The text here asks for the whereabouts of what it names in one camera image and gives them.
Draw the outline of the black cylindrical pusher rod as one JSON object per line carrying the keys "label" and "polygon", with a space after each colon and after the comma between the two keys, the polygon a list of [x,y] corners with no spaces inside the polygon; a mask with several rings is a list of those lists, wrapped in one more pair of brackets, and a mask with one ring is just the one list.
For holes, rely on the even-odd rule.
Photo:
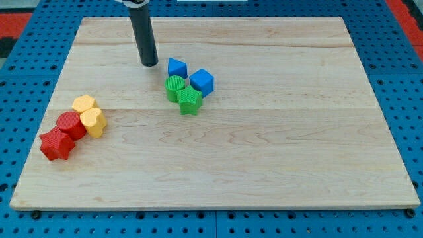
{"label": "black cylindrical pusher rod", "polygon": [[128,10],[141,63],[153,67],[159,60],[148,2],[129,2]]}

